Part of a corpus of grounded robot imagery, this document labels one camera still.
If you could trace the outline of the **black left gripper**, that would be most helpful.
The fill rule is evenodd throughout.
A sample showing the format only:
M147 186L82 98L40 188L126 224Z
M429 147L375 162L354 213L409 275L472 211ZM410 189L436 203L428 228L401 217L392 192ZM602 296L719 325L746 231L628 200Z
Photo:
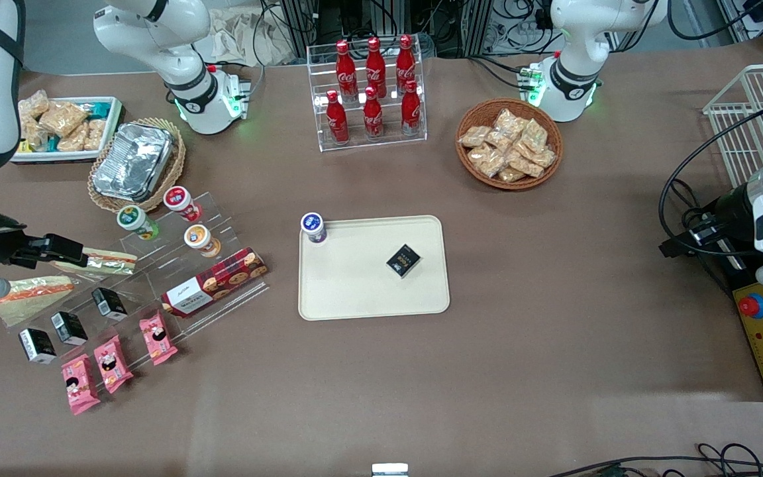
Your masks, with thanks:
M712 221L702 221L686 232L696 246L707 246L720 240L733 240L754 247L753 206L748 196L748 185L742 184L721 195L709 204ZM682 238L669 238L659 245L665 258L694 256L690 242Z

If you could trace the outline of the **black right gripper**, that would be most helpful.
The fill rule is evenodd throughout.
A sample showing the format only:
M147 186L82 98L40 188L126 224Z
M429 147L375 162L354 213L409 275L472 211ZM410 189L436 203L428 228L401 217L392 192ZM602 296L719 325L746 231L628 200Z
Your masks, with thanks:
M15 254L15 266L36 268L39 262L85 263L81 242L60 235L44 235L44 240L30 240L25 226L0 214L0 263Z

